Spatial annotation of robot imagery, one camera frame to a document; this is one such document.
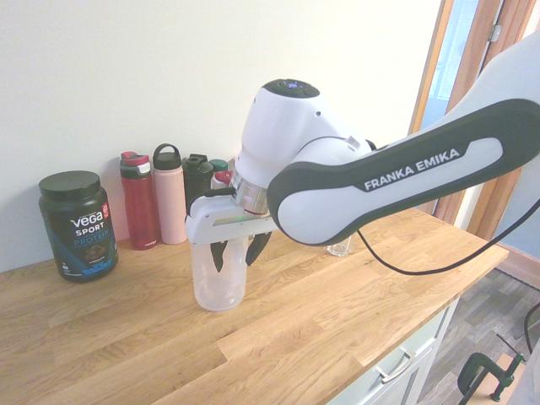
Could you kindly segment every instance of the black lid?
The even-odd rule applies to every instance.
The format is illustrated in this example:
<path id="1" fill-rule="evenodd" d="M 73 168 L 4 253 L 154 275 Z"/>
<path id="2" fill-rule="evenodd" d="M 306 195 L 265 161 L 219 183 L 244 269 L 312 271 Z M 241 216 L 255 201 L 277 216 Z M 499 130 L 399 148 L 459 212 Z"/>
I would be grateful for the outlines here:
<path id="1" fill-rule="evenodd" d="M 184 176 L 190 176 L 194 180 L 210 180 L 213 176 L 213 166 L 203 154 L 190 154 L 189 158 L 182 162 L 182 167 Z"/>
<path id="2" fill-rule="evenodd" d="M 168 146 L 174 149 L 174 152 L 161 152 L 162 149 Z M 174 170 L 182 166 L 182 159 L 178 148 L 170 143 L 162 143 L 154 151 L 154 168 L 157 170 Z"/>
<path id="3" fill-rule="evenodd" d="M 91 171 L 64 171 L 40 181 L 40 192 L 53 200 L 79 200 L 100 190 L 100 177 Z"/>

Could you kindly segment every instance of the protein powder tub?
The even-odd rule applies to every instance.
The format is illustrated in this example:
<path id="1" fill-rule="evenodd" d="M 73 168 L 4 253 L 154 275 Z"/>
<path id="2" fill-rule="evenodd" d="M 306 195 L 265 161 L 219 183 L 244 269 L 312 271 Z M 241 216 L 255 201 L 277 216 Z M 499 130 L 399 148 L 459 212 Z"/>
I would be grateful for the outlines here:
<path id="1" fill-rule="evenodd" d="M 107 193 L 91 171 L 65 171 L 40 181 L 40 210 L 58 272 L 84 283 L 118 262 Z"/>

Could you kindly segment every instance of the cable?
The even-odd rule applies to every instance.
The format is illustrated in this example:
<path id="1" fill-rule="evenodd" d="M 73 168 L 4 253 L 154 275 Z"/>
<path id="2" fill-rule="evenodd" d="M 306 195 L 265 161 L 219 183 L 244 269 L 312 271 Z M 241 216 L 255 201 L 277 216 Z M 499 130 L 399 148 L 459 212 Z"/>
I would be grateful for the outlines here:
<path id="1" fill-rule="evenodd" d="M 373 255 L 373 257 L 375 259 L 377 259 L 383 266 L 386 266 L 386 267 L 390 268 L 391 270 L 393 270 L 394 272 L 404 274 L 406 276 L 426 276 L 428 274 L 437 274 L 437 273 L 447 272 L 447 271 L 451 270 L 452 268 L 456 268 L 458 266 L 461 266 L 462 264 L 465 264 L 465 263 L 471 261 L 474 257 L 476 257 L 476 256 L 484 253 L 485 251 L 487 251 L 491 246 L 493 246 L 495 243 L 497 243 L 500 240 L 502 240 L 503 238 L 505 238 L 510 232 L 515 230 L 518 226 L 523 224 L 525 221 L 527 221 L 531 217 L 531 215 L 533 215 L 537 211 L 538 208 L 540 208 L 540 199 L 538 199 L 534 203 L 534 205 L 532 207 L 530 207 L 529 210 L 526 213 L 523 214 L 523 216 L 521 216 L 521 218 L 519 218 L 514 224 L 509 226 L 499 236 L 492 239 L 490 242 L 486 243 L 484 246 L 482 246 L 480 249 L 478 249 L 477 251 L 475 251 L 471 255 L 461 259 L 459 262 L 455 262 L 454 264 L 451 264 L 450 266 L 437 268 L 435 270 L 423 270 L 421 272 L 409 272 L 407 270 L 402 270 L 401 268 L 392 266 L 390 263 L 385 262 L 371 248 L 371 246 L 368 244 L 368 241 L 362 235 L 362 232 L 360 232 L 360 229 L 358 229 L 357 232 L 358 232 L 358 235 L 360 236 L 360 239 L 362 239 L 362 241 L 364 242 L 365 247 L 367 247 L 368 251 L 370 251 L 370 253 Z"/>
<path id="2" fill-rule="evenodd" d="M 529 352 L 532 354 L 532 345 L 531 345 L 531 337 L 529 336 L 529 319 L 531 318 L 531 315 L 534 311 L 536 311 L 538 308 L 540 308 L 540 302 L 536 305 L 534 305 L 525 315 L 525 322 L 523 324 L 523 327 L 525 328 L 525 341 L 526 346 L 529 349 Z"/>

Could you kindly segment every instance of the wooden countertop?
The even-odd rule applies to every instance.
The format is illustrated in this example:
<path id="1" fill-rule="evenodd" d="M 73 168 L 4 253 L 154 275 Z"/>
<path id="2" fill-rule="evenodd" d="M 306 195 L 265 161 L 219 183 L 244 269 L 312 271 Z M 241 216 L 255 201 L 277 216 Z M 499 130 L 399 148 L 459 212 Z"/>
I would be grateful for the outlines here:
<path id="1" fill-rule="evenodd" d="M 363 229 L 409 270 L 442 267 L 485 243 L 415 209 Z M 244 301 L 195 301 L 188 243 L 132 251 L 111 274 L 63 280 L 52 261 L 0 273 L 2 404 L 319 404 L 329 401 L 506 257 L 394 273 L 354 237 L 334 257 L 275 233 L 248 268 Z"/>

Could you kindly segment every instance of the glass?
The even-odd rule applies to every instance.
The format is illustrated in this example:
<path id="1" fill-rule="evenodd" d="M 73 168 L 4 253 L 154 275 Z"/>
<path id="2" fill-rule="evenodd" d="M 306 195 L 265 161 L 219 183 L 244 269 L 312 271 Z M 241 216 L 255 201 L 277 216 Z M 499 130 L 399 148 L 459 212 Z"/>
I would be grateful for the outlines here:
<path id="1" fill-rule="evenodd" d="M 346 240 L 342 240 L 335 245 L 327 246 L 327 251 L 334 256 L 347 256 L 351 252 L 352 239 L 353 236 L 350 235 Z"/>

